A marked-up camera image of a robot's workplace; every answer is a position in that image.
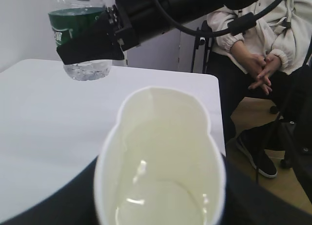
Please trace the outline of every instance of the shoe sole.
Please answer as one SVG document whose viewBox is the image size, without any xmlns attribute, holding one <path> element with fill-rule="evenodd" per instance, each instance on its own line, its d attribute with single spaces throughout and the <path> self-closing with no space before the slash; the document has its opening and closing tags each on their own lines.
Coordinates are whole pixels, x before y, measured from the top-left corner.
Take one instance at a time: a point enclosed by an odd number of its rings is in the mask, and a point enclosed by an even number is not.
<svg viewBox="0 0 312 225">
<path fill-rule="evenodd" d="M 246 147 L 244 146 L 243 142 L 241 141 L 240 137 L 239 137 L 239 141 L 242 143 L 240 144 L 240 142 L 236 141 L 236 147 L 239 149 L 239 151 L 241 151 L 248 159 L 249 162 L 251 163 L 252 167 L 257 170 L 257 166 L 254 163 L 253 157 L 251 156 L 251 154 L 249 153 L 249 151 L 246 149 Z M 269 179 L 273 179 L 277 176 L 277 171 L 275 175 L 268 175 L 267 173 L 265 173 L 263 170 L 259 169 L 259 173 L 261 175 L 263 175 L 264 177 L 267 177 Z"/>
</svg>

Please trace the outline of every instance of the clasped hands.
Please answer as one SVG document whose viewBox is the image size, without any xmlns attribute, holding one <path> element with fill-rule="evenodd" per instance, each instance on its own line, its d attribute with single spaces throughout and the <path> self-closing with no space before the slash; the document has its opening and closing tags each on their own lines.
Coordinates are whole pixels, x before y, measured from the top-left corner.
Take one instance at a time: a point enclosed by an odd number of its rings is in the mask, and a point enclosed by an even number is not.
<svg viewBox="0 0 312 225">
<path fill-rule="evenodd" d="M 281 59 L 273 54 L 265 58 L 261 55 L 247 56 L 244 67 L 255 80 L 248 89 L 254 90 L 260 87 L 266 95 L 272 92 L 270 77 L 281 67 Z"/>
<path fill-rule="evenodd" d="M 248 89 L 260 87 L 266 95 L 269 95 L 272 92 L 270 77 L 281 67 L 281 59 L 273 54 L 266 57 L 251 54 L 242 41 L 237 41 L 232 46 L 231 53 L 255 80 Z"/>
</svg>

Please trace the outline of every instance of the green bottle label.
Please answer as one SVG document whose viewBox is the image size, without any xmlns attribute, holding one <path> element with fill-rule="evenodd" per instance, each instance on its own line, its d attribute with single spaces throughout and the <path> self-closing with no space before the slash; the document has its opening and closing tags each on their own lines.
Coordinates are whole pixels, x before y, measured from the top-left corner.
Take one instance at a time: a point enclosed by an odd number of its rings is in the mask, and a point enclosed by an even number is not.
<svg viewBox="0 0 312 225">
<path fill-rule="evenodd" d="M 103 12 L 101 7 L 63 9 L 49 13 L 57 46 L 81 35 Z"/>
</svg>

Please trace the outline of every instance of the white tablecloth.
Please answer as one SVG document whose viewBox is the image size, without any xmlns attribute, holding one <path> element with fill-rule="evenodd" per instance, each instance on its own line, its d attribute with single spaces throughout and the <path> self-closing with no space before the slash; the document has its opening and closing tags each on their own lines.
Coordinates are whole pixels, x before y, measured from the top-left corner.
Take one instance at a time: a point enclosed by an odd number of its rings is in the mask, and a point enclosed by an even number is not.
<svg viewBox="0 0 312 225">
<path fill-rule="evenodd" d="M 225 154 L 218 81 L 211 75 L 113 67 L 70 79 L 62 63 L 24 60 L 0 74 L 0 222 L 60 189 L 99 153 L 124 98 L 146 86 L 180 89 L 210 113 Z"/>
</svg>

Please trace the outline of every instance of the jacket sleeve cuff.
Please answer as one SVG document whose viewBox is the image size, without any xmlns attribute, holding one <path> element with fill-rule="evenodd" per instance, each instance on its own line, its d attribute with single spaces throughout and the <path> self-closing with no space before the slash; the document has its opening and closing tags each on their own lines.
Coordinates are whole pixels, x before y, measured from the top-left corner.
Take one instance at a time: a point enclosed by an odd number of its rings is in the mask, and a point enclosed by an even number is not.
<svg viewBox="0 0 312 225">
<path fill-rule="evenodd" d="M 236 36 L 228 34 L 228 37 L 224 41 L 224 50 L 229 53 L 234 43 L 238 41 L 244 41 L 244 37 L 242 34 L 238 34 Z"/>
<path fill-rule="evenodd" d="M 270 54 L 273 54 L 275 56 L 278 56 L 282 61 L 282 67 L 281 69 L 285 69 L 289 66 L 289 60 L 285 52 L 279 49 L 274 49 L 270 52 Z"/>
</svg>

